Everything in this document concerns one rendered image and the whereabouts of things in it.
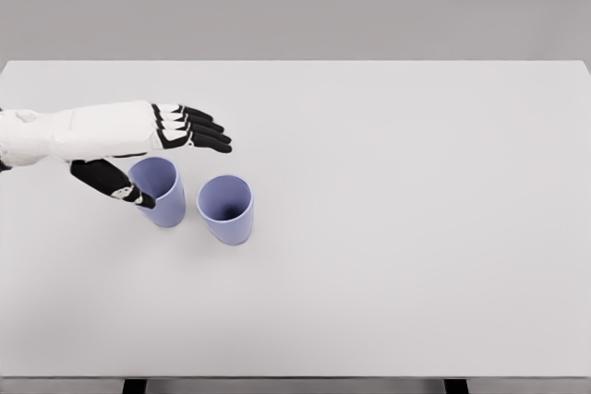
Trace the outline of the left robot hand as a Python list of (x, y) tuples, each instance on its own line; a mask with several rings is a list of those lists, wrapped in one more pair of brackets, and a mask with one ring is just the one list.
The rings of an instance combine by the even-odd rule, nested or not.
[(56, 122), (50, 138), (51, 155), (68, 162), (73, 176), (108, 197), (145, 209), (156, 207), (156, 197), (109, 160), (183, 147), (232, 151), (231, 138), (212, 116), (179, 103), (127, 101), (75, 108)]

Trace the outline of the lavender plastic cup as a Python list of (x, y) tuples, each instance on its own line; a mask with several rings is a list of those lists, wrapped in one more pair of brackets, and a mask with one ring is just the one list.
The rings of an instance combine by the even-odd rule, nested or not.
[(241, 177), (232, 174), (213, 177), (198, 191), (196, 207), (220, 242), (236, 246), (249, 238), (254, 223), (254, 194)]
[(147, 157), (135, 162), (128, 171), (131, 181), (155, 199), (155, 207), (139, 207), (149, 220), (164, 228), (174, 227), (186, 215), (183, 183), (176, 166), (166, 158)]

